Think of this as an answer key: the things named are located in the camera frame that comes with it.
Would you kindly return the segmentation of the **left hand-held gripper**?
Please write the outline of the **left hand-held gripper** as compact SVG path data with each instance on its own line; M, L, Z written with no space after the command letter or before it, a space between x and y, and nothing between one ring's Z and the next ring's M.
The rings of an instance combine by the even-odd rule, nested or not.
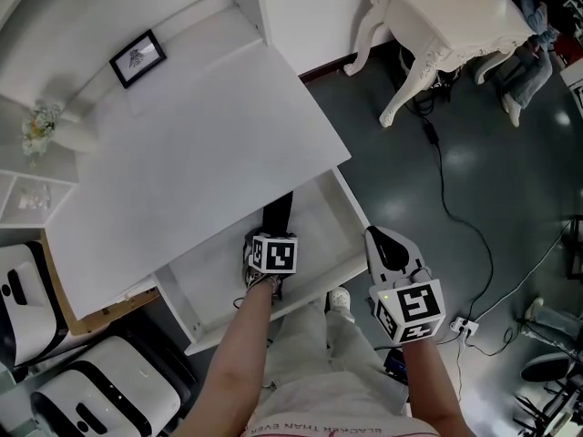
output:
M283 282L297 272L298 238L294 234L273 237L253 230L245 237L242 275L246 290L266 281L272 287L272 300L281 301Z

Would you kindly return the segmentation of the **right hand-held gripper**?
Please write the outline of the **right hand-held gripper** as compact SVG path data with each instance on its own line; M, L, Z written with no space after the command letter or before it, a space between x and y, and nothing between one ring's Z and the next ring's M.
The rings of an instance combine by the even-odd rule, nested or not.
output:
M445 320L438 279L410 239L390 229L370 226L364 232L373 316L394 346L435 336Z

